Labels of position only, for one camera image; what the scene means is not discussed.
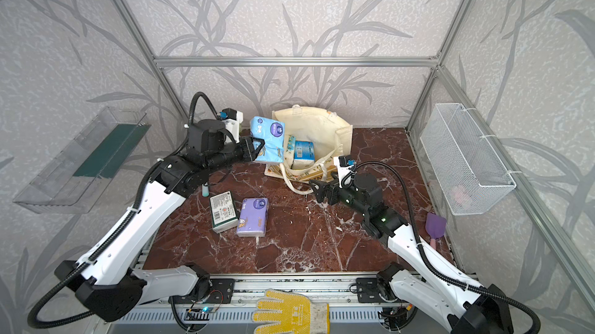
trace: white mesh basket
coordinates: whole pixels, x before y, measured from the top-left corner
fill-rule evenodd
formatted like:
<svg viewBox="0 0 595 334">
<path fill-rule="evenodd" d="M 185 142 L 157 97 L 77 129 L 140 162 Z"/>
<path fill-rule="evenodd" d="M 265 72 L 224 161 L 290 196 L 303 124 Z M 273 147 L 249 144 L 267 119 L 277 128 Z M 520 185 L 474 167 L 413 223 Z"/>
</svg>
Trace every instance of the white mesh basket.
<svg viewBox="0 0 595 334">
<path fill-rule="evenodd" d="M 517 186 L 462 104 L 436 104 L 420 140 L 454 215 L 483 214 Z"/>
</svg>

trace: acrylic tray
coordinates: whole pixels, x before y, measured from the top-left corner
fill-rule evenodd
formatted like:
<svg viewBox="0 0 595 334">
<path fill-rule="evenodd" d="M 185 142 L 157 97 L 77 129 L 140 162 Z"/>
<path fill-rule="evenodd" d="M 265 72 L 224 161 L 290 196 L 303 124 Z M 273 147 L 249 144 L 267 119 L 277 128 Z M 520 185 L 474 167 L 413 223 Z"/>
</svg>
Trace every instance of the acrylic tray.
<svg viewBox="0 0 595 334">
<path fill-rule="evenodd" d="M 149 129 L 145 115 L 104 108 L 14 202 L 37 213 L 86 214 Z"/>
</svg>

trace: wallpaper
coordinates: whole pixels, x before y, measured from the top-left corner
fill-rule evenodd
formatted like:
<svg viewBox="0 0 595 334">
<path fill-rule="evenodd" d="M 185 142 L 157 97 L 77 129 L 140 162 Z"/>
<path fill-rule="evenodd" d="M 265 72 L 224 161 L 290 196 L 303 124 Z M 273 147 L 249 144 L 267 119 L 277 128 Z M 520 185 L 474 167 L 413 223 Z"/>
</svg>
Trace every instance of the wallpaper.
<svg viewBox="0 0 595 334">
<path fill-rule="evenodd" d="M 0 331 L 57 283 L 55 267 L 99 240 L 133 200 L 142 173 L 180 140 L 182 121 L 110 0 L 0 0 Z M 151 124 L 88 214 L 35 214 L 14 196 L 105 106 Z M 42 317 L 84 310 L 63 290 Z M 81 333 L 85 322 L 37 333 Z"/>
<path fill-rule="evenodd" d="M 430 56 L 460 0 L 127 2 L 158 56 Z"/>
<path fill-rule="evenodd" d="M 316 86 L 316 72 L 330 79 L 326 87 Z M 274 110 L 299 104 L 336 112 L 356 127 L 404 127 L 428 73 L 427 68 L 176 68 L 167 77 L 185 107 L 194 92 L 203 91 L 217 109 L 242 111 L 245 126 L 255 115 L 271 117 Z"/>
<path fill-rule="evenodd" d="M 595 318 L 561 269 L 514 192 L 481 215 L 453 216 L 438 183 L 420 135 L 435 103 L 453 102 L 435 82 L 410 133 L 432 203 L 447 219 L 447 234 L 459 267 L 477 273 L 480 281 L 495 284 L 509 297 L 531 307 L 541 319 L 540 333 L 595 333 Z M 531 319 L 510 309 L 515 333 L 531 326 Z"/>
<path fill-rule="evenodd" d="M 477 0 L 447 66 L 595 268 L 595 0 Z"/>
</svg>

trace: purple spatula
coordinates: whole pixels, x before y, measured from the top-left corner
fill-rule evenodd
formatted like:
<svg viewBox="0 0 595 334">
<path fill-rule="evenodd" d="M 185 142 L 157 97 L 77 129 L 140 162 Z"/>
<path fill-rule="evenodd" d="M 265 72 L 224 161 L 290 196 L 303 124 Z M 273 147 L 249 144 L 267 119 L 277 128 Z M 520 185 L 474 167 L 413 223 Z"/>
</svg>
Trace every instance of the purple spatula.
<svg viewBox="0 0 595 334">
<path fill-rule="evenodd" d="M 446 230 L 446 219 L 433 212 L 428 212 L 428 219 L 425 221 L 425 231 L 430 235 L 430 246 L 436 250 L 436 239 L 444 236 Z"/>
</svg>

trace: yellow dotted glove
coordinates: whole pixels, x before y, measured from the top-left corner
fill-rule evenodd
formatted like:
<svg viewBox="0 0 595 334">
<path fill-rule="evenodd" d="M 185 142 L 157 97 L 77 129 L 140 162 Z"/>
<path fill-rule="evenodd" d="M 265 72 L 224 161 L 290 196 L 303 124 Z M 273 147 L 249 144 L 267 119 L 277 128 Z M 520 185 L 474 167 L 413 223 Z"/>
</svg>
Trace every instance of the yellow dotted glove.
<svg viewBox="0 0 595 334">
<path fill-rule="evenodd" d="M 268 322 L 254 329 L 254 334 L 328 334 L 328 304 L 314 304 L 302 294 L 268 289 L 257 301 L 252 315 L 255 322 Z"/>
</svg>

